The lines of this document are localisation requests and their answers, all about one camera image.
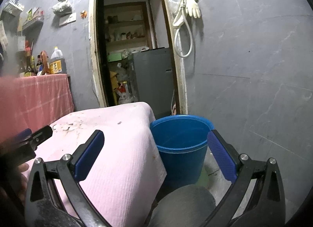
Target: electrical cord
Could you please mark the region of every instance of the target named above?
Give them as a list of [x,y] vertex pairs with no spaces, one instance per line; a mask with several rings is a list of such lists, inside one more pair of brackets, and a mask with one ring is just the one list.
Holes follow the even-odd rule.
[[173,110],[174,110],[174,106],[173,106],[174,93],[175,93],[175,90],[173,91],[173,96],[172,96],[172,101],[171,101],[171,113],[172,113],[172,115],[173,115]]
[[188,30],[188,33],[189,33],[189,38],[190,38],[190,48],[189,48],[189,51],[187,54],[183,55],[183,51],[179,51],[178,50],[178,47],[177,47],[177,37],[178,37],[178,34],[179,34],[179,30],[181,28],[181,26],[176,30],[176,33],[175,33],[175,38],[174,38],[174,49],[176,51],[176,53],[178,54],[179,57],[181,58],[186,58],[190,55],[191,51],[192,51],[192,48],[193,48],[193,38],[192,38],[192,33],[191,33],[191,29],[190,29],[190,26],[187,22],[187,19],[186,19],[186,16],[185,16],[185,12],[184,12],[184,7],[181,6],[180,7],[181,11],[182,11],[182,16],[183,16],[183,19],[184,19],[184,22],[186,24],[186,27],[187,27],[187,30]]

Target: metal basket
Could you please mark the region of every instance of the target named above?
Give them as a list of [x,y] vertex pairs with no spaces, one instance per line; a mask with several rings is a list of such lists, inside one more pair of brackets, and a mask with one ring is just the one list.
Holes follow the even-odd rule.
[[24,10],[24,5],[15,3],[15,0],[9,0],[5,3],[3,10],[13,16],[18,16]]

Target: hose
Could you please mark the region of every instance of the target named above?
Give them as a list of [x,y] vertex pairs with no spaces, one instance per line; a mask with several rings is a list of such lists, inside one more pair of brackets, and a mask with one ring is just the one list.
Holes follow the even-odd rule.
[[192,33],[191,33],[191,29],[190,29],[190,26],[187,22],[187,19],[186,19],[186,16],[185,16],[185,12],[184,12],[184,7],[180,7],[180,9],[182,10],[182,16],[184,18],[184,22],[186,24],[186,27],[188,29],[188,33],[189,33],[189,38],[190,38],[190,48],[189,48],[189,51],[187,54],[183,55],[183,51],[179,51],[178,50],[178,47],[177,47],[177,36],[178,36],[178,33],[179,33],[179,30],[181,28],[181,26],[176,30],[176,33],[175,33],[175,38],[174,38],[174,49],[176,51],[176,53],[179,55],[179,57],[181,58],[186,58],[190,55],[191,51],[192,51],[192,48],[193,48],[193,38],[192,38]]

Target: white glove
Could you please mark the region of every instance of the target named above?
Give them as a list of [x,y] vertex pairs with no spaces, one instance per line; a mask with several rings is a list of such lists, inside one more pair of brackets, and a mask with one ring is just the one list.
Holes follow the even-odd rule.
[[186,0],[186,13],[189,14],[190,17],[200,18],[201,12],[198,4],[195,0]]

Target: plastic container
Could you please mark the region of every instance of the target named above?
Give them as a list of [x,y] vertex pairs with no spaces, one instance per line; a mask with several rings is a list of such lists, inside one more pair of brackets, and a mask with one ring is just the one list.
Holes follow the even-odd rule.
[[54,47],[54,51],[50,58],[50,73],[51,74],[66,74],[66,63],[63,58],[63,53],[58,47]]
[[150,124],[167,172],[163,186],[169,192],[198,181],[212,129],[209,120],[192,115],[163,117]]
[[128,80],[128,76],[126,75],[126,70],[122,67],[122,63],[117,64],[116,73],[117,73],[118,82],[123,82],[123,81]]

